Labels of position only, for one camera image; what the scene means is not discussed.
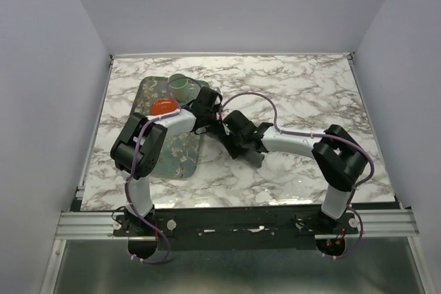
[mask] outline gray wall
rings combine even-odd
[[[0,0],[0,291],[38,293],[108,56],[80,0]]]
[[[384,0],[82,0],[111,53],[354,51]]]
[[[386,0],[356,70],[393,187],[415,211],[441,292],[441,0]]]

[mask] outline white marble surface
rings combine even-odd
[[[226,98],[255,91],[272,98],[278,124],[292,129],[326,129],[342,125],[374,159],[376,174],[363,184],[354,202],[393,201],[384,165],[344,55],[216,56],[179,59],[117,59],[105,97],[81,210],[109,210],[125,204],[123,180],[110,158],[139,83],[146,76],[174,73],[203,79]],[[242,96],[239,109],[256,124],[272,121],[269,103]],[[156,208],[243,207],[322,202],[327,183],[314,160],[284,153],[268,154],[255,169],[232,160],[224,147],[204,137],[195,174],[187,180],[151,177]]]

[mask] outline floral patterned tray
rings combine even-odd
[[[198,81],[201,85],[209,86],[205,81]],[[168,97],[165,91],[167,78],[149,76],[144,78],[139,85],[132,112],[142,115],[150,115],[150,106],[160,98]],[[189,98],[181,105],[195,99],[199,93],[199,87],[191,84]],[[187,178],[196,171],[199,149],[201,148],[202,136],[196,134],[180,134],[165,140],[158,163],[152,171],[155,176],[167,176],[172,178]]]

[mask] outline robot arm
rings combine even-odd
[[[329,184],[321,206],[322,215],[330,222],[338,221],[347,208],[348,198],[358,176],[367,164],[365,157],[337,140],[280,133],[271,123],[261,123],[257,127],[237,110],[224,120],[219,120],[217,114],[221,100],[222,96],[218,92],[203,87],[196,100],[182,109],[179,115],[158,120],[145,130],[130,185],[130,195],[139,213],[144,217],[153,208],[148,175],[156,165],[164,140],[184,132],[203,130],[219,140],[233,159],[244,157],[259,164],[263,159],[262,153],[274,151],[315,159]],[[135,157],[136,140],[146,122],[146,117],[137,113],[131,114],[111,150],[111,157],[125,178],[129,176]],[[338,125],[332,125],[320,133],[344,138],[356,144]]]

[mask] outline green cup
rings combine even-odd
[[[173,74],[168,78],[167,83],[170,83],[169,84],[170,92],[177,101],[181,103],[187,100],[190,92],[190,84],[188,83],[188,79],[185,75]]]

